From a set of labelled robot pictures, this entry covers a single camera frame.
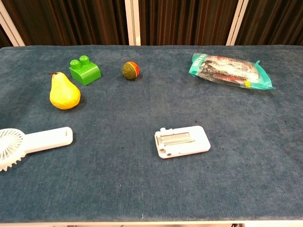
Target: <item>toy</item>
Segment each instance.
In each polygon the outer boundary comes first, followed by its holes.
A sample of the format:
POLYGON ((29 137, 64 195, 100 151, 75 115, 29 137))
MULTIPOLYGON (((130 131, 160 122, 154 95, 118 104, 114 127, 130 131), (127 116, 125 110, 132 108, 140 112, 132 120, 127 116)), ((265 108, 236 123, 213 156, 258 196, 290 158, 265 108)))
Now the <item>toy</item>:
POLYGON ((71 76, 75 81, 86 86, 101 77, 100 69, 89 60, 88 56, 83 55, 79 60, 74 59, 70 62, 71 76))
POLYGON ((62 72, 52 75, 52 88, 49 94, 51 103, 61 110, 67 110, 78 105, 80 101, 79 89, 71 83, 62 72))
POLYGON ((128 61, 123 65, 122 73, 126 79, 136 79, 139 75, 139 66, 133 61, 128 61))

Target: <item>white handheld fan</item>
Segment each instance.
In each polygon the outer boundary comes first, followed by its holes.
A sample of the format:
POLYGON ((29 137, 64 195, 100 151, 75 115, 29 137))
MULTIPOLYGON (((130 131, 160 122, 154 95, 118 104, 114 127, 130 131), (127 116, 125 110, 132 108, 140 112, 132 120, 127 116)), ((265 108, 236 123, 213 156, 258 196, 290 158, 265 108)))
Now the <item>white handheld fan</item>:
POLYGON ((26 154, 71 144, 72 130, 69 127, 35 132, 25 135, 18 129, 0 130, 0 172, 7 171, 26 154))

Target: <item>fan handle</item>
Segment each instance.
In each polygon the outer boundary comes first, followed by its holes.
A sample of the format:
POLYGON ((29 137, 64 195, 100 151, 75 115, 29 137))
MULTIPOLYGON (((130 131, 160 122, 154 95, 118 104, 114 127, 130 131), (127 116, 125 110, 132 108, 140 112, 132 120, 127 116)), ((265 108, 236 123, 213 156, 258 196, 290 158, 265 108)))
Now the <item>fan handle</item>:
POLYGON ((63 127, 47 131, 40 131, 25 135, 24 150, 33 153, 66 146, 72 143, 73 136, 70 127, 63 127))

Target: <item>white plastic device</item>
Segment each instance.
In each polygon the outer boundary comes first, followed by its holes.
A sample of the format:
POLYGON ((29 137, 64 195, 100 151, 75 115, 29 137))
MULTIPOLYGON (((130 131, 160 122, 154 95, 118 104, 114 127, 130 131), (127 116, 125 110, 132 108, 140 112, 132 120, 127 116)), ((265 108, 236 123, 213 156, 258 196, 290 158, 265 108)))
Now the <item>white plastic device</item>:
POLYGON ((190 155, 210 149, 210 143, 201 126, 169 130, 161 128, 155 133, 155 141, 161 158, 190 155))
POLYGON ((26 154, 57 148, 72 143, 73 135, 69 127, 35 132, 25 135, 18 129, 0 130, 0 172, 7 171, 26 154))

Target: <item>fan grille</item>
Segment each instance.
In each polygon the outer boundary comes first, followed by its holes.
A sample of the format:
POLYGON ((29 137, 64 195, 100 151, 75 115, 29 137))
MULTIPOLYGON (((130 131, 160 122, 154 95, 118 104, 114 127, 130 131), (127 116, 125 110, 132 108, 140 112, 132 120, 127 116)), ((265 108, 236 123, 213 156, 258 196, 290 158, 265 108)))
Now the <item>fan grille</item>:
POLYGON ((24 133, 18 129, 0 130, 0 171, 11 167, 17 160, 24 157, 21 145, 24 133))

